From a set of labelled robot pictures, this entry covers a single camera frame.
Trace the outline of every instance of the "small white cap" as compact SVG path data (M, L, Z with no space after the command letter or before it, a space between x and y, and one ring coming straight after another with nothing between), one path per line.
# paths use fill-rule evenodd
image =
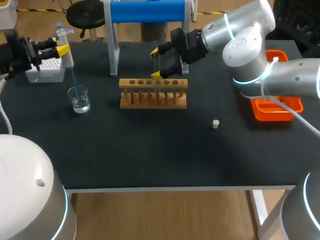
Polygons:
M213 120L213 128L214 128L214 129L217 129L219 123L220 123L219 120L217 120L217 119Z

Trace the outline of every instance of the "wooden test tube rack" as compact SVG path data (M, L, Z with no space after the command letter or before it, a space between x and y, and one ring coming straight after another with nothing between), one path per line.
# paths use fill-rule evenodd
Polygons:
M187 79L120 78L119 88L123 89L121 109L187 108Z

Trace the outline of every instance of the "white cable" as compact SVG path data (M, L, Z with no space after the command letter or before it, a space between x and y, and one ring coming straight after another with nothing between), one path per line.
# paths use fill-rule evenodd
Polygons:
M314 126L312 126L307 120L305 120L302 116L300 116L298 113L296 113L292 108L288 107L287 105L285 105L281 101L275 99L274 97L266 96L264 87L265 87L265 78L262 79L262 83L260 85L261 96L265 100L272 101L272 102L278 104L280 107L287 110L289 113L291 113L293 116L295 116L301 123L303 123L309 130L311 130L311 132L313 132L314 134L316 134L320 138L320 131L318 129L316 129Z
M0 78L2 78L2 79L0 80L0 90L1 90L2 87L3 87L3 85L4 85L4 83L6 82L6 80L5 80L3 77L1 77L1 76L0 76ZM11 123L10 123L10 121L9 121L9 118L8 118L8 116L7 116L4 108L2 107L1 101L0 101L0 114L2 115L2 117L3 117L3 119L4 119L4 122L5 122L5 124L6 124L6 127L8 128L8 133L9 133L10 135L12 135L12 134L13 134L13 132L12 132L12 126L11 126Z

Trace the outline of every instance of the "water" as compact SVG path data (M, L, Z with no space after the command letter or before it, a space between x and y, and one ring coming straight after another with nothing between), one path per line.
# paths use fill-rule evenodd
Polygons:
M90 103L87 96L75 97L72 101L73 110L78 114L83 114L89 111Z

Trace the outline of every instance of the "glowing blue ring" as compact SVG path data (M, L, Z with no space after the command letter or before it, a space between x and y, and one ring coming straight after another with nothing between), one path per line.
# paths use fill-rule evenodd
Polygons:
M308 181L309 175L310 175L310 172L309 172L309 174L306 176L306 178L304 180L304 184L303 184L303 199L304 199L304 204L305 204L306 210L307 210L312 222L314 223L314 225L320 231L320 224L318 223L318 221L316 220L315 216L313 215L313 213L312 213L312 211L310 209L308 200L307 200L306 185L307 185L307 181Z
M255 78L255 79L253 79L253 80L251 80L251 81L237 81L237 80L235 80L234 78L232 78L232 79L233 79L233 81L234 81L236 84L252 84L252 83L254 83L254 82L262 79L263 77L269 76L270 72L271 72L271 71L270 71L270 67L269 67L269 64L268 64L268 65L266 66L264 72L263 72L260 76L258 76L257 78Z
M318 69L318 73L316 75L316 93L318 94L318 97L320 98L320 66Z
M232 31L231 31L231 27L230 27L230 24L229 24L228 16L227 16L226 13L225 13L223 16L224 16L224 21L225 21L226 29L228 29L228 32L229 32L229 34L230 34L231 39L234 40L234 39L235 39L235 36L234 36L234 34L232 33Z
M65 210L64 210L64 215L63 215L63 219L62 219L62 222L58 228L58 230L56 231L55 235L51 238L51 240L55 240L57 238L57 236L59 235L62 227L64 226L65 224L65 221L66 221L66 218L67 218L67 212L68 212L68 195L67 195L67 192L65 190L65 187L62 186L63 188L63 191L64 191L64 198L65 198Z

